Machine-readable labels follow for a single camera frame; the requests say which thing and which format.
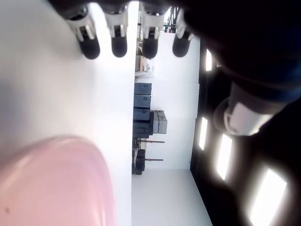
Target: ceiling light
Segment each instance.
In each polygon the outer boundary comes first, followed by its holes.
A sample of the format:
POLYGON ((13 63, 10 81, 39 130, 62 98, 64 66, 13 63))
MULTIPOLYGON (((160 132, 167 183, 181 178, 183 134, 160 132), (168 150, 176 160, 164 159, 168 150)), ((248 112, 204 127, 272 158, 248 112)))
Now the ceiling light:
POLYGON ((212 70, 212 56, 209 50, 207 49, 206 52, 206 71, 211 71, 212 70))
POLYGON ((219 157, 218 157, 218 163, 217 163, 217 169, 216 171, 221 176, 223 180, 226 178, 226 173, 228 169, 228 163, 231 153, 231 147, 232 147, 232 139, 227 137, 225 134, 222 135, 222 143, 219 150, 219 157))
POLYGON ((268 169, 250 217, 254 226, 268 226, 271 223, 285 187, 286 182, 274 171, 268 169))
POLYGON ((206 133, 207 133, 207 124, 208 120, 205 118, 202 118, 202 124, 201 124, 201 133, 199 135, 199 147, 204 150, 205 148, 205 140, 206 140, 206 133))

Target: white surface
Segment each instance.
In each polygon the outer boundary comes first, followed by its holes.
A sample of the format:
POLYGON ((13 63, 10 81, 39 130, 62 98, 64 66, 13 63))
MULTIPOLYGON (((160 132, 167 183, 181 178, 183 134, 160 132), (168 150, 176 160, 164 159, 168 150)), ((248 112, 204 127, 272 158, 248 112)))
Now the white surface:
POLYGON ((216 171, 223 180, 226 178, 230 153, 232 148, 232 139, 227 137, 225 134, 222 135, 222 143, 219 150, 217 169, 216 171))
POLYGON ((200 41, 193 38, 185 57, 173 55, 174 34, 161 33, 158 53, 154 58, 154 76, 138 79, 152 83, 151 110, 163 110, 167 118, 167 134, 154 134, 149 140, 164 144, 147 144, 148 158, 164 159, 147 162, 146 168, 189 169, 198 113, 198 71, 200 41))
POLYGON ((155 78, 179 82, 198 83, 200 40, 193 37, 184 57, 173 54, 175 34, 161 33, 155 60, 155 78))
POLYGON ((188 169, 148 169, 132 178, 132 226, 212 226, 188 169))
POLYGON ((113 56, 104 15, 92 5, 101 45, 93 61, 82 56, 67 23, 46 1, 3 0, 0 6, 1 159, 49 136, 91 139, 111 172, 118 225, 130 226, 138 2, 129 6, 124 58, 113 56))
POLYGON ((286 182, 274 171, 268 169, 250 217, 254 226, 270 224, 279 207, 285 187, 286 182))
POLYGON ((201 132, 200 132, 200 135, 199 135, 199 143, 198 143, 199 147, 202 150, 204 150, 204 148, 205 148, 207 124, 208 124, 208 120, 203 117, 202 118, 202 124, 201 124, 201 132))

